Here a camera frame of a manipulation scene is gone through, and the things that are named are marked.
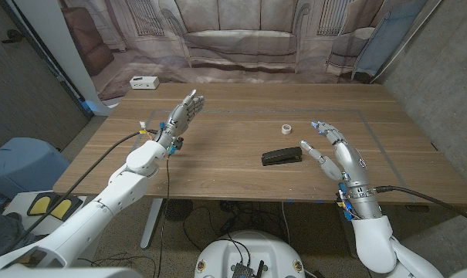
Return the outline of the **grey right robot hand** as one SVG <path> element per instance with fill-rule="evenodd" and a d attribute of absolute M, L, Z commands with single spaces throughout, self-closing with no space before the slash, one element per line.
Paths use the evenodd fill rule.
<path fill-rule="evenodd" d="M 334 181 L 343 181 L 348 188 L 363 187 L 370 184 L 367 166 L 359 151 L 349 144 L 344 135 L 332 124 L 327 122 L 312 122 L 318 134 L 324 136 L 334 147 L 340 169 L 328 156 L 322 155 L 307 141 L 301 141 L 300 147 L 314 160 L 318 161 L 323 172 Z"/>

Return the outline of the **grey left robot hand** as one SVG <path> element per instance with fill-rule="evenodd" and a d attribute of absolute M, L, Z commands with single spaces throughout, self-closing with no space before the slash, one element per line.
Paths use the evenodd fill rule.
<path fill-rule="evenodd" d="M 192 90 L 181 103 L 169 114 L 164 126 L 154 141 L 165 148 L 175 147 L 181 149 L 183 138 L 181 135 L 188 129 L 196 114 L 199 114 L 205 104 L 205 98 L 198 96 L 197 90 Z"/>

